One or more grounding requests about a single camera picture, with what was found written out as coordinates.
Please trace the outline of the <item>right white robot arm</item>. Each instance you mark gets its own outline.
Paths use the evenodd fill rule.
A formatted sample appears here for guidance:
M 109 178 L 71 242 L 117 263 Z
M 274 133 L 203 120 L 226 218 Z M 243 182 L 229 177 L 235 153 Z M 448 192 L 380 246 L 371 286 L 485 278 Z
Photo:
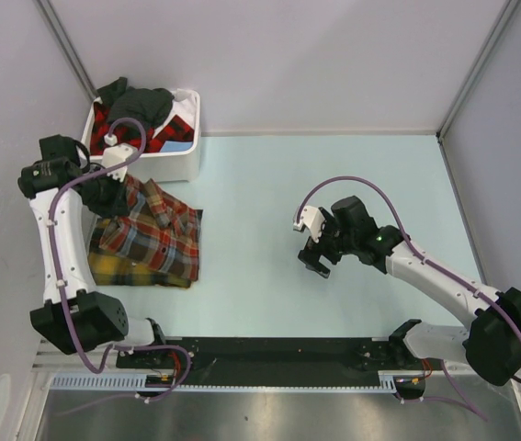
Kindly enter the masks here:
M 418 319 L 404 323 L 390 345 L 391 361 L 397 367 L 412 368 L 422 358 L 436 358 L 466 363 L 496 386 L 515 379 L 521 369 L 519 289 L 501 291 L 442 268 L 397 227 L 378 226 L 355 196 L 335 202 L 330 209 L 300 209 L 293 228 L 309 233 L 298 258 L 321 277 L 330 275 L 322 258 L 335 265 L 352 255 L 417 288 L 459 321 L 457 326 Z

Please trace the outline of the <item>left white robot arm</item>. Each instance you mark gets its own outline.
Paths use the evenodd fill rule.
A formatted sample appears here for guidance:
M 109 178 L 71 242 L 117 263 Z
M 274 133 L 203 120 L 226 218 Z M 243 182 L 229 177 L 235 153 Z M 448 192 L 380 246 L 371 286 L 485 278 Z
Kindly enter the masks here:
M 108 175 L 79 182 L 93 169 L 88 150 L 73 138 L 43 138 L 40 152 L 17 180 L 38 225 L 45 272 L 43 304 L 30 314 L 32 327 L 66 355 L 121 344 L 137 346 L 147 366 L 161 366 L 169 345 L 160 326 L 131 318 L 120 300 L 98 291 L 89 269 L 83 209 L 127 213 L 122 184 Z

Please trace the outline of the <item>red brown plaid shirt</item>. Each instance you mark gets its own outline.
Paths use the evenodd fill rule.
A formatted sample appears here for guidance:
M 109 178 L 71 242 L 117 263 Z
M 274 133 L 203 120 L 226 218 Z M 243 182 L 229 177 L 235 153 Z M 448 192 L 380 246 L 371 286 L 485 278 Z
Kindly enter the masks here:
M 130 214 L 99 220 L 90 251 L 198 280 L 203 211 L 163 191 L 153 180 L 127 175 L 124 184 Z

